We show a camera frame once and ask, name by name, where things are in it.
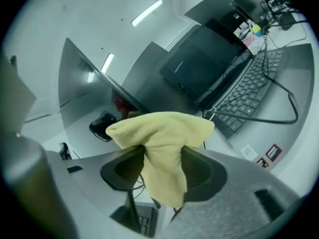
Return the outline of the black monitor back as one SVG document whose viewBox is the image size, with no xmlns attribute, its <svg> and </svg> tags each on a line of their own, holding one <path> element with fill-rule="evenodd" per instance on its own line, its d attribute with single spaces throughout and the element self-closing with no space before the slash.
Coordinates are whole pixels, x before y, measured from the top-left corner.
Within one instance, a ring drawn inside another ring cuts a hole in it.
<svg viewBox="0 0 319 239">
<path fill-rule="evenodd" d="M 160 74 L 167 55 L 165 49 L 151 42 L 132 66 L 122 87 L 151 113 L 196 115 L 199 108 L 194 102 Z"/>
</svg>

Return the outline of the grey laptop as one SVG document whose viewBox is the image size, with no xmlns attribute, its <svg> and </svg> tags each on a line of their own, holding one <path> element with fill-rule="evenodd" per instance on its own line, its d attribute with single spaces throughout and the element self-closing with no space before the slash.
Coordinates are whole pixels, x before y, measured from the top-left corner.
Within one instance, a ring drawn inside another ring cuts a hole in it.
<svg viewBox="0 0 319 239">
<path fill-rule="evenodd" d="M 228 30 L 196 25 L 159 72 L 214 122 L 236 152 L 271 169 L 288 153 L 307 117 L 314 57 L 310 44 L 253 54 Z"/>
</svg>

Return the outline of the ceiling strip light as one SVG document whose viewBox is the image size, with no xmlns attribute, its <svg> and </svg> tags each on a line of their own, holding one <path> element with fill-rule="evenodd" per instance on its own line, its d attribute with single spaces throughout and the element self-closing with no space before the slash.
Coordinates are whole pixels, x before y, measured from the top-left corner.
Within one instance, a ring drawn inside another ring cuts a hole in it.
<svg viewBox="0 0 319 239">
<path fill-rule="evenodd" d="M 103 74 L 106 73 L 106 71 L 107 71 L 107 69 L 109 68 L 109 66 L 110 66 L 110 64 L 111 64 L 111 62 L 112 62 L 112 60 L 113 60 L 113 58 L 114 58 L 114 54 L 109 53 L 108 56 L 107 56 L 107 58 L 106 58 L 106 60 L 105 60 L 105 62 L 104 62 L 104 64 L 103 64 L 103 66 L 102 66 L 102 69 L 101 69 L 101 72 L 102 72 Z"/>
<path fill-rule="evenodd" d="M 142 13 L 140 13 L 134 20 L 131 22 L 133 27 L 136 27 L 144 18 L 146 18 L 150 13 L 156 10 L 158 7 L 162 5 L 162 0 L 158 0 L 148 8 L 146 8 Z"/>
</svg>

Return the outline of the dark grey monitor back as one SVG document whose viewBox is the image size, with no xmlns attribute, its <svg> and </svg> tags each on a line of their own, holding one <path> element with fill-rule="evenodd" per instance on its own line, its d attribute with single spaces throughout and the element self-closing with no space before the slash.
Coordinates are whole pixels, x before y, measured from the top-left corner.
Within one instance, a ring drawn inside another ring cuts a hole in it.
<svg viewBox="0 0 319 239">
<path fill-rule="evenodd" d="M 250 19 L 234 0 L 203 0 L 187 11 L 185 16 L 205 26 L 217 22 L 230 32 Z"/>
</svg>

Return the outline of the pink paper item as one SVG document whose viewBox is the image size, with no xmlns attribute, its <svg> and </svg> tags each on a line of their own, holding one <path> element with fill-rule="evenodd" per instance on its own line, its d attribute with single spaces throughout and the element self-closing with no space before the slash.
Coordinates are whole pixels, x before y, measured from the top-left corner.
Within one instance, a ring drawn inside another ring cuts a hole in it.
<svg viewBox="0 0 319 239">
<path fill-rule="evenodd" d="M 243 43 L 249 48 L 252 49 L 253 47 L 257 47 L 259 44 L 260 37 L 258 37 L 257 35 L 250 35 L 250 36 L 246 36 L 243 39 Z"/>
</svg>

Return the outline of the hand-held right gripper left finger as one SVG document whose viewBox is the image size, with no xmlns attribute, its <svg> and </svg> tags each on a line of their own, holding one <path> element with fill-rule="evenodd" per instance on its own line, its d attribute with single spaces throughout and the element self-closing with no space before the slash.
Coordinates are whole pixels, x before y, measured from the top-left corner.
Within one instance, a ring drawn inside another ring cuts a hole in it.
<svg viewBox="0 0 319 239">
<path fill-rule="evenodd" d="M 142 146 L 74 160 L 48 153 L 56 186 L 69 210 L 95 218 L 136 216 L 133 187 L 143 161 Z"/>
</svg>

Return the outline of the black curved monitor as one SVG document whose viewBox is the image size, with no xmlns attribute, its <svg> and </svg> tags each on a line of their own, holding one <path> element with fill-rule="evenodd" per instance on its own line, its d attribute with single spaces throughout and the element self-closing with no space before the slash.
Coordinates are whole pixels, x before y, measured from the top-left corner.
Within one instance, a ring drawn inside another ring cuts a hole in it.
<svg viewBox="0 0 319 239">
<path fill-rule="evenodd" d="M 78 158 L 119 150 L 106 129 L 148 112 L 114 79 L 105 76 L 70 38 L 63 46 L 58 76 L 61 118 L 68 146 Z"/>
</svg>

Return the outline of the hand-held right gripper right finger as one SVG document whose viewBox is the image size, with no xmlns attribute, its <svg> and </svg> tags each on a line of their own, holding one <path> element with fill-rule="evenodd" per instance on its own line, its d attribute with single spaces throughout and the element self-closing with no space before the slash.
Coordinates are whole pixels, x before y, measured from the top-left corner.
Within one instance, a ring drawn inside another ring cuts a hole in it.
<svg viewBox="0 0 319 239">
<path fill-rule="evenodd" d="M 266 169 L 202 148 L 183 147 L 187 192 L 161 239 L 267 239 L 299 208 L 299 197 Z"/>
</svg>

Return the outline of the yellow cloth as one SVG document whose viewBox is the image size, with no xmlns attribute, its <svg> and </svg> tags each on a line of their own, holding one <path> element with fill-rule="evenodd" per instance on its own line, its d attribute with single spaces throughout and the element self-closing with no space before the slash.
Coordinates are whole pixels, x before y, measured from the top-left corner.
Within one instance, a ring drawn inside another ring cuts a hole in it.
<svg viewBox="0 0 319 239">
<path fill-rule="evenodd" d="M 106 129 L 122 149 L 145 147 L 141 171 L 148 194 L 161 204 L 180 208 L 187 192 L 181 149 L 200 147 L 213 133 L 207 119 L 178 112 L 156 112 L 119 121 Z"/>
</svg>

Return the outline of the black tripod stand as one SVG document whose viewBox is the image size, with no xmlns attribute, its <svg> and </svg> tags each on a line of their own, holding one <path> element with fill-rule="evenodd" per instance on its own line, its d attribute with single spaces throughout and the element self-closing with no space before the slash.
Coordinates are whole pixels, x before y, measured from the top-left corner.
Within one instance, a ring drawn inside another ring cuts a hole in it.
<svg viewBox="0 0 319 239">
<path fill-rule="evenodd" d="M 269 16 L 268 23 L 261 28 L 262 32 L 268 33 L 269 29 L 274 27 L 287 31 L 293 25 L 308 23 L 306 18 L 301 18 L 303 14 L 295 8 L 291 0 L 262 0 L 260 6 Z"/>
</svg>

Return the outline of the black keyboard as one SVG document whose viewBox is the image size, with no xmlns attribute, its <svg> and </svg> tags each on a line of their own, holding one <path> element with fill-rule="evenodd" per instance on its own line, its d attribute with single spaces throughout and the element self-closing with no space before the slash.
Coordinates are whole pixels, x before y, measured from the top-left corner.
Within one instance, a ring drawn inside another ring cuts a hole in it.
<svg viewBox="0 0 319 239">
<path fill-rule="evenodd" d="M 158 223 L 158 210 L 153 206 L 129 204 L 119 207 L 110 218 L 124 227 L 154 238 Z"/>
</svg>

